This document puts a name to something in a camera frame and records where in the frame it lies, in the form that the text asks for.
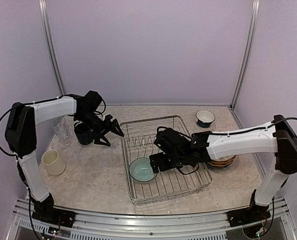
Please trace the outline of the white ceramic mug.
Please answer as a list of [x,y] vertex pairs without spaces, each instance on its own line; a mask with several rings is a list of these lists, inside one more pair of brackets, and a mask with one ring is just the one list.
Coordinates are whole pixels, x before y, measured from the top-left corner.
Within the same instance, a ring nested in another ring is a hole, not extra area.
[[66,169],[66,162],[56,149],[47,150],[41,158],[41,163],[51,176],[61,175]]

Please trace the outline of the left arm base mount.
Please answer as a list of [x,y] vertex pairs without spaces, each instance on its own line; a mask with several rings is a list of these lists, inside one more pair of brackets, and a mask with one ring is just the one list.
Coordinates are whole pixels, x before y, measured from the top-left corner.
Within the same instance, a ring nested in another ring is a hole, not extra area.
[[73,227],[76,213],[70,210],[55,208],[54,199],[51,194],[43,201],[37,201],[32,196],[29,196],[29,199],[34,206],[32,213],[33,219],[60,227]]

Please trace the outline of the cream bird pattern plate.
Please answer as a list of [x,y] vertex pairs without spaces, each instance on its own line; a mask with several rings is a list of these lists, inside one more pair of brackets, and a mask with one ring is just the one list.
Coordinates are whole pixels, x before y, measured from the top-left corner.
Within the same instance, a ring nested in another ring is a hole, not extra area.
[[215,161],[215,162],[227,162],[227,161],[232,161],[235,158],[236,158],[236,155],[230,155],[230,156],[224,156],[224,157],[221,157],[221,158],[214,159],[213,161]]

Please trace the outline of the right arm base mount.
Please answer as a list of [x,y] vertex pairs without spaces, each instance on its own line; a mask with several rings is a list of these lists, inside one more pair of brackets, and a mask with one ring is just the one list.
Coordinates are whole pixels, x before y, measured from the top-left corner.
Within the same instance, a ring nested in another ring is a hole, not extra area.
[[230,210],[226,213],[230,227],[242,226],[271,217],[269,205],[260,206],[255,202],[256,190],[253,191],[248,207]]

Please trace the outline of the dark blue mug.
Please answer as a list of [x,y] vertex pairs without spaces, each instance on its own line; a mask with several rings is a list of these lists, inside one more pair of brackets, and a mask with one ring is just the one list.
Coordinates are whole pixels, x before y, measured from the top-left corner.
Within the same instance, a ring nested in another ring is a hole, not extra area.
[[75,123],[74,124],[74,133],[78,142],[83,145],[89,145],[92,143],[92,130],[84,123]]

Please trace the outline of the yellow polka dot plate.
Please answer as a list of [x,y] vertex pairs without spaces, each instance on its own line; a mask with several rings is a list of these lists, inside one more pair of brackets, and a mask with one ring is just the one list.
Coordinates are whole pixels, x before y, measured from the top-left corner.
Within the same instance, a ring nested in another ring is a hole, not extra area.
[[207,162],[206,165],[212,169],[223,169],[230,166],[234,160],[231,161],[211,161]]

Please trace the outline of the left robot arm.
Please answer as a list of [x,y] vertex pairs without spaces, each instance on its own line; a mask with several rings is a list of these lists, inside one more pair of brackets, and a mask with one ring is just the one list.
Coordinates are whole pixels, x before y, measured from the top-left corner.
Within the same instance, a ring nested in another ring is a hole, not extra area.
[[105,135],[112,132],[124,136],[117,119],[110,114],[99,117],[96,110],[102,97],[90,90],[86,95],[68,94],[35,103],[16,102],[12,105],[5,129],[5,139],[10,150],[19,162],[31,197],[37,202],[45,201],[50,193],[47,190],[39,169],[36,149],[36,126],[63,116],[72,115],[91,129],[94,144],[110,146]]

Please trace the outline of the clear glass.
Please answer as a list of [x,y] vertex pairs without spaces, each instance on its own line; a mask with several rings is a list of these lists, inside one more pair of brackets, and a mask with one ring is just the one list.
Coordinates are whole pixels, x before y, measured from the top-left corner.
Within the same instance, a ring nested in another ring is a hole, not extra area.
[[68,134],[67,124],[64,117],[58,117],[51,123],[51,127],[57,136]]
[[73,142],[72,136],[67,129],[56,129],[54,132],[59,142],[63,145],[68,146]]

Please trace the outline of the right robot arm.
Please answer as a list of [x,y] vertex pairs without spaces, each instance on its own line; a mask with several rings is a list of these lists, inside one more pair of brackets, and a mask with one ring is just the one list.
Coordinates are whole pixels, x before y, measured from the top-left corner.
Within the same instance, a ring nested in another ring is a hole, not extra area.
[[194,132],[190,136],[159,126],[153,143],[160,152],[149,156],[150,166],[154,173],[160,173],[229,156],[271,154],[272,167],[255,190],[254,203],[244,211],[244,218],[255,222],[289,176],[297,173],[297,135],[289,121],[297,121],[297,117],[278,114],[254,127]]

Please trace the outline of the grey striped ceramic bowl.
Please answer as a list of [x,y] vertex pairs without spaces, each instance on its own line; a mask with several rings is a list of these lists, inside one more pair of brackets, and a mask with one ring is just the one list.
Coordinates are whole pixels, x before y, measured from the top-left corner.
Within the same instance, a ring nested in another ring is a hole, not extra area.
[[153,172],[149,158],[141,157],[135,159],[128,168],[130,177],[140,183],[147,183],[156,178],[157,173]]

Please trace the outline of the teal white ceramic bowl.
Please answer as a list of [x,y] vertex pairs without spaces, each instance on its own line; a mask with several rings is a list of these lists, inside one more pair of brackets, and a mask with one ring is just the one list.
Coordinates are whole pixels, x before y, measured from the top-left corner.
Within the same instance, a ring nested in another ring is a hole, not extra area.
[[209,128],[215,119],[215,115],[208,110],[202,109],[195,113],[195,122],[201,128]]

